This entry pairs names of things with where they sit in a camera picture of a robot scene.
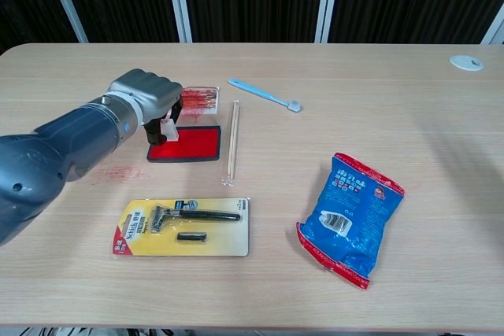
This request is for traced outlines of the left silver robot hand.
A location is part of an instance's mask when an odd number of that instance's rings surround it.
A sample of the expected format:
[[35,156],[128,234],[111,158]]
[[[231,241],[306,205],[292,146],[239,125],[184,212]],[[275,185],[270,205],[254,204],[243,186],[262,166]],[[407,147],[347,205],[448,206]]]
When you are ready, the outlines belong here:
[[126,101],[143,127],[151,146],[162,146],[169,138],[161,130],[161,122],[169,116],[173,125],[183,109],[183,87],[164,76],[134,68],[115,79],[106,95]]

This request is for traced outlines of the white and red stamp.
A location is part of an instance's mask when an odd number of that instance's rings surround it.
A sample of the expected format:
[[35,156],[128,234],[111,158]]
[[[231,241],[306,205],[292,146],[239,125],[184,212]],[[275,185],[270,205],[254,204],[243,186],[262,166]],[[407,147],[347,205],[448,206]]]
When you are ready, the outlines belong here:
[[172,118],[164,118],[160,122],[161,134],[166,137],[167,142],[176,142],[179,140],[179,133],[176,123]]

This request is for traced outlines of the red ink pad with clear lid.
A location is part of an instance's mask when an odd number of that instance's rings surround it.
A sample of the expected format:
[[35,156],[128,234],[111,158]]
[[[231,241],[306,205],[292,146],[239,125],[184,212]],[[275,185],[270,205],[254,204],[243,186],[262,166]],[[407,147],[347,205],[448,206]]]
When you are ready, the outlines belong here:
[[221,126],[217,122],[219,87],[186,87],[183,109],[176,122],[179,140],[151,146],[151,163],[216,161],[221,151]]

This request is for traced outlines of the wooden chopstick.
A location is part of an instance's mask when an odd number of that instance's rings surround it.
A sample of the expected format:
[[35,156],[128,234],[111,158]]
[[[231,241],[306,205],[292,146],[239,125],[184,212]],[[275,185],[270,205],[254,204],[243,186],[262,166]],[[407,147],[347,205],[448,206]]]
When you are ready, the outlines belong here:
[[235,158],[236,158],[238,130],[239,130],[239,112],[240,112],[240,104],[239,104],[239,101],[236,100],[233,102],[232,135],[231,135],[231,142],[230,142],[231,149],[230,149],[229,175],[230,175],[231,180],[233,180],[235,178]]
[[236,139],[237,139],[237,128],[239,123],[239,101],[235,100],[233,102],[232,109],[232,122],[230,130],[230,141],[229,141],[229,151],[228,151],[228,181],[231,182],[235,176],[235,149],[236,149]]

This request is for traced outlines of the light blue toothbrush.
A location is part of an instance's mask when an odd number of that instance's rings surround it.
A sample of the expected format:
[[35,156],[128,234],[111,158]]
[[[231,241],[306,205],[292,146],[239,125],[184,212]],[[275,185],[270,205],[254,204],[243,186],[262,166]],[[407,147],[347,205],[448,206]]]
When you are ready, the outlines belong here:
[[273,94],[271,94],[265,90],[261,90],[257,87],[254,87],[254,86],[252,86],[248,83],[245,83],[241,80],[238,80],[238,79],[231,78],[228,80],[228,83],[230,85],[232,85],[233,87],[239,88],[239,89],[244,90],[248,93],[257,95],[260,98],[264,98],[264,99],[269,100],[271,102],[275,102],[276,104],[282,105],[283,107],[285,107],[286,109],[288,109],[294,113],[300,113],[302,111],[302,105],[297,101],[286,102],[284,100],[277,98],[276,96],[274,96]]

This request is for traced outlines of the yellow razor blister pack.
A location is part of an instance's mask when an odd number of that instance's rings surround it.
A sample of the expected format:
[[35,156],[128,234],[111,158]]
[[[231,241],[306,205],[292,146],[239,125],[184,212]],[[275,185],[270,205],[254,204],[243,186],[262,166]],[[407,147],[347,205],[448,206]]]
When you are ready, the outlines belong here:
[[244,257],[248,198],[131,201],[120,216],[112,253],[133,257]]

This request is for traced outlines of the blue snack bag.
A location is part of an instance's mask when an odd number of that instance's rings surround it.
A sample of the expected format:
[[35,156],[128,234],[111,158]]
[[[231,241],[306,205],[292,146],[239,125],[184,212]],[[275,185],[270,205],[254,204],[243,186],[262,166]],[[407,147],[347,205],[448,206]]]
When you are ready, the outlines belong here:
[[345,153],[335,153],[314,210],[296,224],[298,240],[324,268],[365,290],[386,224],[404,195],[392,179]]

